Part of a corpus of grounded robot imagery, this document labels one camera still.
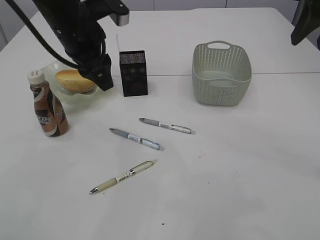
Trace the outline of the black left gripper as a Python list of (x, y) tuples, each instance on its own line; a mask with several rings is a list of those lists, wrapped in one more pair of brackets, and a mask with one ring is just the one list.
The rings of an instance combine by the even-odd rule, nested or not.
[(51, 29), (73, 62), (53, 51), (57, 60), (77, 69), (82, 77), (102, 91), (114, 87), (111, 59), (106, 53), (106, 35), (94, 18), (83, 14), (53, 14)]

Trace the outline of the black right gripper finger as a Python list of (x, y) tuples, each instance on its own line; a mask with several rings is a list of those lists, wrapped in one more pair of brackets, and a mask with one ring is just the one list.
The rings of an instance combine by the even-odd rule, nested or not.
[(292, 24), (291, 44), (296, 46), (320, 27), (320, 0), (298, 0)]

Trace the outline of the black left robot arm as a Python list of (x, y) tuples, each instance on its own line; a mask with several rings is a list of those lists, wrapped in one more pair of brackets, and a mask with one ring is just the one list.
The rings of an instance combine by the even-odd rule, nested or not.
[(80, 75), (103, 91), (113, 88), (106, 34), (86, 4), (79, 0), (35, 0), (34, 4)]

